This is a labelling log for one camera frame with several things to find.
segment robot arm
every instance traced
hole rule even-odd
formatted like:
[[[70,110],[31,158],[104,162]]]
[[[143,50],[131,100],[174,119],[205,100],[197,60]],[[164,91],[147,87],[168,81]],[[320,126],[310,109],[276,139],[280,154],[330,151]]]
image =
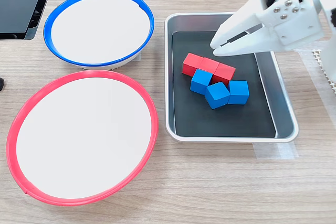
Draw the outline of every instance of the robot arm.
[[[218,29],[210,46],[216,56],[263,51],[289,51],[323,37],[319,13],[323,9],[333,37],[321,53],[329,78],[336,80],[336,0],[249,0]],[[262,24],[261,29],[237,40],[230,40]]]

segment red cube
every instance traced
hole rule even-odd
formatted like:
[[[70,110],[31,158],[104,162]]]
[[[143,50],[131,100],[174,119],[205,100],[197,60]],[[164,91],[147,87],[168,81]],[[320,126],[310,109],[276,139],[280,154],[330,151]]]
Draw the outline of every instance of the red cube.
[[[227,86],[235,74],[235,71],[236,68],[220,63],[212,77],[212,83],[222,82]]]
[[[200,68],[203,57],[189,53],[182,65],[182,73],[187,76],[194,76],[196,69]]]
[[[199,66],[199,69],[202,69],[210,73],[215,73],[218,65],[219,65],[218,61],[203,58],[201,65]]]

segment blue cube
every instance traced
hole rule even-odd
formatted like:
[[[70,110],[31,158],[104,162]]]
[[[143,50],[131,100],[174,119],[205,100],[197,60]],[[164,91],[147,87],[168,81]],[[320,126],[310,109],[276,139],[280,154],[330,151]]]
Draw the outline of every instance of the blue cube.
[[[231,94],[228,104],[246,104],[250,95],[247,81],[230,81],[228,89]]]
[[[222,82],[218,82],[206,88],[205,99],[212,109],[226,105],[229,98],[230,92]]]
[[[212,73],[197,69],[191,79],[190,90],[199,94],[205,94],[206,87],[209,85]]]

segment blue rim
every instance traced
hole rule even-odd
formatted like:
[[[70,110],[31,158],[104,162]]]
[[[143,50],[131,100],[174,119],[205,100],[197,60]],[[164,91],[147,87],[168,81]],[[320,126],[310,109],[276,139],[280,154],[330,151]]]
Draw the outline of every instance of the blue rim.
[[[146,14],[148,15],[149,21],[150,21],[150,31],[148,33],[147,39],[145,40],[145,42],[133,53],[118,59],[118,60],[114,60],[111,62],[105,62],[105,63],[95,63],[95,64],[87,64],[87,63],[80,63],[80,62],[75,62],[72,60],[69,60],[65,57],[63,57],[55,48],[54,44],[53,44],[53,40],[51,39],[51,28],[53,26],[53,23],[55,21],[55,19],[58,17],[58,15],[63,12],[66,8],[68,8],[69,6],[73,5],[74,3],[81,1],[81,0],[66,0],[65,2],[63,2],[62,4],[60,4],[55,10],[53,10],[53,12],[49,15],[49,17],[47,18],[47,21],[44,25],[44,41],[47,45],[47,47],[49,48],[49,50],[56,55],[58,58],[71,63],[71,64],[75,64],[75,65],[79,65],[79,66],[85,66],[85,67],[103,67],[103,66],[108,66],[108,65],[113,65],[116,64],[118,62],[122,62],[124,60],[129,59],[130,57],[134,56],[135,54],[137,54],[147,43],[148,41],[151,39],[153,32],[154,32],[154,16],[152,11],[150,10],[150,8],[148,7],[148,5],[143,1],[143,0],[132,0],[134,2],[136,2],[139,7],[141,9],[143,9]]]

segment clear tape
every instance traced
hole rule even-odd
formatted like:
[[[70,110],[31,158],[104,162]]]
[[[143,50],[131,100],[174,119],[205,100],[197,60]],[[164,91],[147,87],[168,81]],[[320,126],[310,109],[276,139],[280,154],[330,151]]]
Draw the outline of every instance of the clear tape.
[[[295,143],[254,143],[257,159],[295,159],[299,157]]]
[[[336,83],[329,80],[323,69],[320,51],[326,46],[327,41],[315,41],[308,46],[297,49],[301,59],[309,72],[323,105],[336,127]]]

